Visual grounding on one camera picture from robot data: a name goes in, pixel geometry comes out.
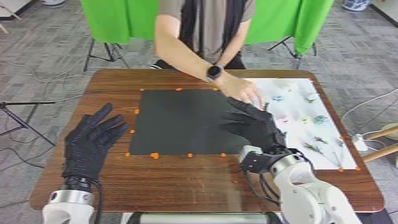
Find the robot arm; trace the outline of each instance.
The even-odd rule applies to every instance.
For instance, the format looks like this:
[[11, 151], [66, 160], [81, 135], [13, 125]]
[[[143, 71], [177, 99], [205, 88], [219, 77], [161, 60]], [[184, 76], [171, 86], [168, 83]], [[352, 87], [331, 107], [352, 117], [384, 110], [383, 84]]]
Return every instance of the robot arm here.
[[290, 224], [361, 224], [342, 190], [315, 177], [312, 162], [297, 149], [287, 148], [272, 114], [230, 98], [246, 114], [230, 114], [223, 129], [248, 138], [240, 154], [244, 172], [271, 173], [281, 191], [281, 211]]
[[[127, 123], [121, 123], [121, 116], [102, 123], [111, 111], [113, 104], [107, 104], [95, 115], [84, 116], [77, 129], [66, 136], [65, 185], [52, 193], [43, 209], [45, 224], [63, 224], [68, 220], [70, 224], [89, 224], [95, 212], [91, 186], [97, 185], [100, 188], [102, 201], [98, 176], [109, 150], [129, 128]], [[100, 218], [102, 211], [98, 211], [97, 224]]]

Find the gray shirt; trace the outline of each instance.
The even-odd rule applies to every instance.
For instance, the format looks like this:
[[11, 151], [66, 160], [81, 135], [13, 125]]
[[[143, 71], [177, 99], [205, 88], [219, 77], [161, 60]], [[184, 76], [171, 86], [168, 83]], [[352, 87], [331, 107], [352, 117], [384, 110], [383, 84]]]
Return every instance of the gray shirt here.
[[[182, 9], [185, 0], [161, 0], [159, 15], [171, 15], [182, 21]], [[223, 55], [223, 37], [226, 24], [228, 0], [205, 0], [205, 60], [217, 63]], [[242, 22], [251, 20], [256, 14], [256, 0], [248, 0]], [[194, 51], [200, 51], [200, 25], [196, 24]]]

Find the black square pad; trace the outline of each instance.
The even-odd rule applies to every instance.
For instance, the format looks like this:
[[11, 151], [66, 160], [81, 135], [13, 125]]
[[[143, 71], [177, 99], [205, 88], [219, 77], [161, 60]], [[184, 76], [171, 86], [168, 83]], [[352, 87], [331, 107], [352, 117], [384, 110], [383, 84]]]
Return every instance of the black square pad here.
[[237, 109], [217, 91], [145, 91], [132, 154], [239, 154], [249, 142], [219, 129], [228, 111]]

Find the table surface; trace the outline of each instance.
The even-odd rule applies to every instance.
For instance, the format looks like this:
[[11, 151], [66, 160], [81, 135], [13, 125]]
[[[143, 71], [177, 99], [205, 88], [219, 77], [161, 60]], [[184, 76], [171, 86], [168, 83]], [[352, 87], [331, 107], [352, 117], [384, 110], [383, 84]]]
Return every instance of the table surface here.
[[[235, 70], [232, 73], [242, 78], [310, 78], [313, 80], [360, 166], [360, 171], [317, 171], [317, 177], [344, 190], [358, 212], [383, 210], [381, 190], [315, 75], [306, 71], [272, 70]], [[189, 75], [168, 70], [102, 70], [97, 72], [31, 196], [34, 209], [43, 209], [50, 193], [63, 184], [65, 136], [84, 114], [93, 114], [104, 104], [113, 102], [111, 116], [125, 115], [134, 130], [143, 89], [173, 90], [177, 88], [214, 89], [214, 86]], [[253, 195], [235, 155], [226, 158], [161, 155], [159, 160], [152, 159], [150, 155], [129, 156], [130, 139], [132, 134], [127, 133], [111, 150], [100, 177], [105, 186], [105, 212], [280, 211], [280, 208]]]

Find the tripod stand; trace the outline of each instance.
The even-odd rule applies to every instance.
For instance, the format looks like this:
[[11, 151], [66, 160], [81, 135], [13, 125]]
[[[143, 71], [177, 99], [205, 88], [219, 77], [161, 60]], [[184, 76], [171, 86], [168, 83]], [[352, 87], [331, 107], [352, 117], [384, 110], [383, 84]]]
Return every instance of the tripod stand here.
[[[29, 122], [33, 120], [38, 107], [40, 107], [40, 105], [45, 105], [45, 104], [56, 104], [56, 102], [22, 102], [22, 103], [6, 103], [6, 102], [0, 102], [0, 110], [4, 111], [4, 113], [8, 114], [8, 116], [13, 118], [13, 120], [17, 121], [17, 123], [20, 124], [20, 126], [17, 128], [13, 128], [4, 133], [0, 133], [0, 136], [11, 134], [15, 131], [18, 131], [20, 129], [25, 128], [25, 129], [29, 129], [40, 135], [40, 137], [47, 140], [47, 142], [52, 144], [52, 146], [56, 146], [56, 143], [50, 141], [50, 139], [47, 138], [47, 136], [40, 133], [40, 131], [29, 125]], [[10, 110], [8, 106], [13, 106], [13, 105], [34, 105], [34, 109], [33, 109], [33, 111], [29, 113], [27, 120], [24, 120], [18, 117], [18, 115], [13, 113], [13, 111]]]
[[[287, 47], [288, 49], [288, 52], [290, 52], [290, 55], [292, 57], [297, 59], [297, 64], [296, 64], [296, 69], [299, 70], [301, 69], [301, 65], [303, 65], [303, 55], [297, 54], [294, 52], [294, 50], [290, 49], [290, 46], [287, 44], [287, 41], [290, 40], [290, 38], [294, 38], [294, 36], [288, 36], [280, 42], [278, 44], [272, 46], [272, 48], [269, 49], [269, 51], [272, 51], [276, 49], [276, 47], [283, 44], [283, 46]], [[317, 44], [313, 43], [313, 51], [315, 51], [315, 56], [319, 54], [319, 49], [317, 49]]]
[[104, 57], [93, 55], [95, 45], [97, 45], [97, 39], [93, 38], [93, 40], [91, 40], [91, 48], [89, 48], [89, 55], [88, 55], [88, 58], [86, 58], [84, 72], [88, 72], [91, 58], [98, 58], [98, 59], [102, 59], [107, 62], [116, 62], [121, 59], [121, 62], [125, 64], [127, 68], [130, 69], [127, 60], [125, 60], [125, 58], [121, 56], [121, 52], [120, 52], [120, 49], [123, 49], [121, 45], [120, 44], [109, 44], [109, 43], [104, 44], [109, 58], [104, 58]]

